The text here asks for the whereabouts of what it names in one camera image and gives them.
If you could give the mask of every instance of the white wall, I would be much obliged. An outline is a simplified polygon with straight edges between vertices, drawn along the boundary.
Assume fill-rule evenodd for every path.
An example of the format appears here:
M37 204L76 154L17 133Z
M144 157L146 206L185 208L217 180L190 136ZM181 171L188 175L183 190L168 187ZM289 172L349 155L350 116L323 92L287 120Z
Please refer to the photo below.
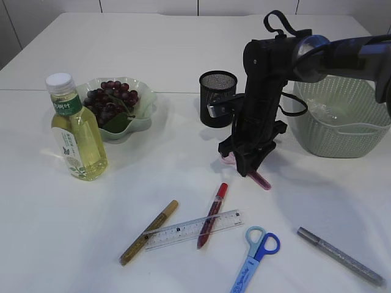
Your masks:
M298 14L352 15L373 35L388 33L391 0L300 0Z
M371 34L391 33L391 0L0 0L0 68L63 12L137 12L166 15L352 15Z
M99 0L4 0L23 47L63 12L100 12Z
M197 0L101 0L103 12L197 15Z
M295 14L298 0L199 0L199 15Z
M21 50L11 21L2 1L0 1L0 69L12 60Z

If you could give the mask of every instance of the green plastic basket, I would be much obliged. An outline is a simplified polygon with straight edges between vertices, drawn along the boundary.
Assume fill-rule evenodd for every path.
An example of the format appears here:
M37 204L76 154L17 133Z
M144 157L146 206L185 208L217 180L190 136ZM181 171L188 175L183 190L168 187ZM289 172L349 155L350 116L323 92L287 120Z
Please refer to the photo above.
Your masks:
M295 82L294 94L309 111L294 119L296 138L322 157L352 158L369 153L390 129L385 105L375 101L367 81L328 76L320 82ZM293 110L301 109L293 103Z

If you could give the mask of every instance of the purple grapes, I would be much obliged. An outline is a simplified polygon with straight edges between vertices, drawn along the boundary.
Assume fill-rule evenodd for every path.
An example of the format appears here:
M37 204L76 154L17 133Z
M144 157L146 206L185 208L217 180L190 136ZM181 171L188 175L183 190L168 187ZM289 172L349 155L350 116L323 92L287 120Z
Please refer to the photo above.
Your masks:
M119 113L132 112L139 96L135 90L129 92L130 87L126 82L104 81L100 86L99 89L87 92L83 106L95 114L98 126L102 128Z

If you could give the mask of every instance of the pen holder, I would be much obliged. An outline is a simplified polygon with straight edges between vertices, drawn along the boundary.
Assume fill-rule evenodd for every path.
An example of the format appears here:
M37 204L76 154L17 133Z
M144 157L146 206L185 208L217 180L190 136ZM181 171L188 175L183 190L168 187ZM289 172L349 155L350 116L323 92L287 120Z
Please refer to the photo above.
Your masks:
M210 117L208 103L212 98L225 98L234 95L237 83L236 76L226 71L214 70L201 75L200 118L203 124L209 127L221 128L232 122L232 113L216 118Z

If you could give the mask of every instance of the green leaf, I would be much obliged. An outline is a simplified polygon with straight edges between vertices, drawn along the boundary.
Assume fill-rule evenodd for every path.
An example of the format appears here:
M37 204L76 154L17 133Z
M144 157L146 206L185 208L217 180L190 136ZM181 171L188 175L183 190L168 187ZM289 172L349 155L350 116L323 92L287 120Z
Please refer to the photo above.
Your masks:
M132 107L132 110L129 110L128 107L125 105L125 103L121 100L121 99L118 99L112 95L109 95L110 99L112 100L112 102L114 104L117 104L117 105L120 105L122 107L124 107L128 113L128 115L131 115L132 114L132 111L133 111L133 107Z
M125 130L129 123L128 115L123 112L108 121L102 128L111 133L120 133Z

